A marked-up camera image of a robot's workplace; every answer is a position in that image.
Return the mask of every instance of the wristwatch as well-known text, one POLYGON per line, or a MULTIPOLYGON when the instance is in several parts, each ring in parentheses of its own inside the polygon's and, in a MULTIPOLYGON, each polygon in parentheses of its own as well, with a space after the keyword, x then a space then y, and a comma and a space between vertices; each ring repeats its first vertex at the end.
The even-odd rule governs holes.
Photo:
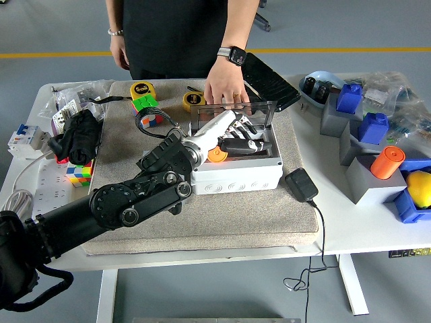
POLYGON ((220 47, 217 56, 225 56, 228 60, 234 63, 236 66, 243 66, 247 53, 245 50, 232 46, 232 47, 220 47))

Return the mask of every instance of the gray floor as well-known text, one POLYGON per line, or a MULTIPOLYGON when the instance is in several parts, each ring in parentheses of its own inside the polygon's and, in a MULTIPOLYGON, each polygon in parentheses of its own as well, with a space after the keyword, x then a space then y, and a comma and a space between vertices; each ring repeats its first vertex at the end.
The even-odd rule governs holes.
MULTIPOLYGON (((271 23, 253 26, 249 48, 430 47, 429 0, 284 1, 260 9, 271 23)), ((109 37, 103 0, 9 0, 0 5, 0 54, 106 51, 109 37)), ((262 54, 279 74, 399 71, 431 105, 431 52, 262 54)), ((11 161, 7 141, 25 122, 46 83, 130 79, 110 57, 0 59, 0 182, 11 161)), ((388 259, 386 252, 353 256, 370 315, 353 317, 341 275, 312 276, 309 322, 429 322, 431 257, 388 259)), ((333 257, 327 262, 334 263, 333 257)), ((313 258, 319 265, 319 259, 313 258)), ((302 318, 305 292, 282 284, 308 259, 260 260, 121 270, 115 322, 134 317, 302 318)), ((100 272, 74 273, 72 287, 27 314, 0 311, 0 322, 95 322, 100 272)), ((56 283, 43 277, 38 291, 56 283)))

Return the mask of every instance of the black keyboard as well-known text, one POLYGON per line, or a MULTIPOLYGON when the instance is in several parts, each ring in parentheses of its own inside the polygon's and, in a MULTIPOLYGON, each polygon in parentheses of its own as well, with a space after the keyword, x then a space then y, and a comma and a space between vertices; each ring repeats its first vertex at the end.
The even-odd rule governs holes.
POLYGON ((251 52, 247 53, 242 66, 242 76, 250 102, 277 101, 276 112, 283 111, 301 97, 293 86, 251 52))

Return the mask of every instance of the blue block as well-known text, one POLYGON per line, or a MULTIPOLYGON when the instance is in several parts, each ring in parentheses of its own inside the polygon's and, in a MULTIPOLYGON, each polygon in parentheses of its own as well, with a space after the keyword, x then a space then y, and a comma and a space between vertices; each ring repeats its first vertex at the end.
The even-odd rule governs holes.
MULTIPOLYGON (((399 170, 403 172, 414 172, 431 166, 431 159, 406 159, 399 170)), ((417 209, 407 189, 401 192, 394 200, 399 217, 403 223, 416 223, 418 221, 431 220, 431 209, 417 209)))
POLYGON ((362 100, 362 87, 359 84, 345 84, 337 100, 336 110, 353 114, 362 100))
POLYGON ((361 143, 378 145, 389 130, 389 121, 384 113, 367 113, 358 128, 361 143))

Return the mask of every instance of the white cable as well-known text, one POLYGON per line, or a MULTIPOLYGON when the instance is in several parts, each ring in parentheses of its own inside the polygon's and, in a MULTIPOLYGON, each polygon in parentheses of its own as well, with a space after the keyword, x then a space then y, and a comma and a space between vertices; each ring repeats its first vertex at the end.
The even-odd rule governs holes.
POLYGON ((2 211, 13 211, 16 213, 16 215, 21 219, 22 216, 26 213, 28 209, 32 209, 33 205, 33 195, 28 190, 17 190, 16 184, 18 183, 18 180, 21 178, 22 174, 28 170, 31 166, 33 166, 35 163, 39 162, 41 159, 49 156, 53 152, 50 150, 47 153, 44 153, 40 157, 36 158, 34 161, 29 163, 17 176, 15 179, 15 182, 13 183, 12 188, 12 194, 7 199, 6 203, 4 204, 2 211))

